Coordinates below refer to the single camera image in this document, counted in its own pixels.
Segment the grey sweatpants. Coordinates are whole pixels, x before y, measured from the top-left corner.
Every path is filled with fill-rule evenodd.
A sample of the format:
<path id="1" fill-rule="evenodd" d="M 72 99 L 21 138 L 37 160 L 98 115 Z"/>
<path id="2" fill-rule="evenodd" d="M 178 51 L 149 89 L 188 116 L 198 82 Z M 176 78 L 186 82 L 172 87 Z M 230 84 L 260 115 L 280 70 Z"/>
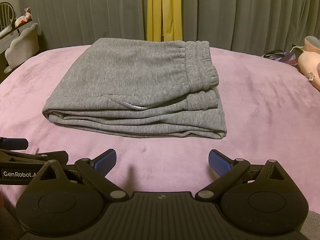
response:
<path id="1" fill-rule="evenodd" d="M 101 38 L 47 99 L 57 125 L 125 137 L 226 136 L 219 76 L 207 41 Z"/>

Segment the pink velvet bed cover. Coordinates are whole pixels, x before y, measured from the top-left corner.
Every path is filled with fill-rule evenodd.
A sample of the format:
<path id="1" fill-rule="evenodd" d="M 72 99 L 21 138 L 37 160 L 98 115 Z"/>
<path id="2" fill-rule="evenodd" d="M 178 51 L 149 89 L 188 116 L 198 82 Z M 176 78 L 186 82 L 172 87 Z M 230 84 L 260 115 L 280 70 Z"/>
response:
<path id="1" fill-rule="evenodd" d="M 107 178 L 126 192 L 190 191 L 215 178 L 208 153 L 253 164 L 276 159 L 319 211 L 319 91 L 295 68 L 262 57 L 212 48 L 227 135 L 207 138 L 127 138 L 50 123 L 42 109 L 84 46 L 32 57 L 1 83 L 1 136 L 25 138 L 28 153 L 64 150 L 69 162 L 112 148 Z"/>

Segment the grey upholstered chair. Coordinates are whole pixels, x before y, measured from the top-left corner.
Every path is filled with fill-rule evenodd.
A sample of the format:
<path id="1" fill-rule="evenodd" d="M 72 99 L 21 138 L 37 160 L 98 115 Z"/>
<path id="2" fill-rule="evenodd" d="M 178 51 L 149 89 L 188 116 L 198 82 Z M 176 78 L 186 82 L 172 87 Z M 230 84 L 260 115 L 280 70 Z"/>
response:
<path id="1" fill-rule="evenodd" d="M 5 51 L 5 58 L 8 62 L 8 66 L 4 70 L 5 74 L 37 54 L 40 49 L 37 32 L 38 24 L 33 23 L 13 39 L 10 47 Z"/>

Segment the dark purple cloth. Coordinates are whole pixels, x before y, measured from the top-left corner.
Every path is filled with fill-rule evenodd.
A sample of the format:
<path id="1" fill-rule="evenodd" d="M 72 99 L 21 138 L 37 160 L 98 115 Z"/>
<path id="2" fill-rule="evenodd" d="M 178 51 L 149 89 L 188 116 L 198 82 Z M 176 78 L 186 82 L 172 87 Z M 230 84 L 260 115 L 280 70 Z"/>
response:
<path id="1" fill-rule="evenodd" d="M 297 57 L 295 53 L 285 52 L 280 49 L 275 49 L 270 51 L 262 56 L 263 58 L 282 62 L 285 64 L 289 64 L 291 66 L 296 66 L 298 64 Z"/>

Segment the small figurine on shelf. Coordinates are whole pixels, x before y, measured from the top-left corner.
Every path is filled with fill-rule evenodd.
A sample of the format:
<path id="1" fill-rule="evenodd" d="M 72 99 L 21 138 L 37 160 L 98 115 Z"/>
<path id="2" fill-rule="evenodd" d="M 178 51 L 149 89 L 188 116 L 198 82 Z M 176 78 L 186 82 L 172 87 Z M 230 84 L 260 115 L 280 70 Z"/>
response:
<path id="1" fill-rule="evenodd" d="M 18 28 L 19 26 L 28 23 L 32 20 L 31 10 L 30 7 L 25 8 L 25 14 L 16 18 L 15 21 L 15 28 Z"/>

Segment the pink plush toy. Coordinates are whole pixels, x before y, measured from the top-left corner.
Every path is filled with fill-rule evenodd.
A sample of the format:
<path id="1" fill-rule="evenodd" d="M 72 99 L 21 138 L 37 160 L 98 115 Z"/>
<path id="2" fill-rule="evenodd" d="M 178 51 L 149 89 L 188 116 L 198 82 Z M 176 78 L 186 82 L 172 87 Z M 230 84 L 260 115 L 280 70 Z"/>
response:
<path id="1" fill-rule="evenodd" d="M 303 46 L 293 45 L 291 50 L 299 49 L 302 53 L 299 55 L 299 71 L 308 79 L 308 81 L 317 90 L 320 90 L 319 83 L 319 62 L 320 62 L 320 41 L 314 36 L 304 38 Z"/>

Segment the grey curtain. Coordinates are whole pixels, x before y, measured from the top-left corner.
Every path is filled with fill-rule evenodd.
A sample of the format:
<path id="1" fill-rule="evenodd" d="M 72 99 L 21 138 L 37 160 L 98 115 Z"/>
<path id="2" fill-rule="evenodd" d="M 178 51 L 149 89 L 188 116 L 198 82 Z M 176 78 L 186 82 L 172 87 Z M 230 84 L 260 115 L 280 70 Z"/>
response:
<path id="1" fill-rule="evenodd" d="M 146 39 L 147 0 L 19 0 L 43 50 L 99 38 Z M 182 0 L 183 41 L 263 55 L 319 37 L 319 0 Z"/>

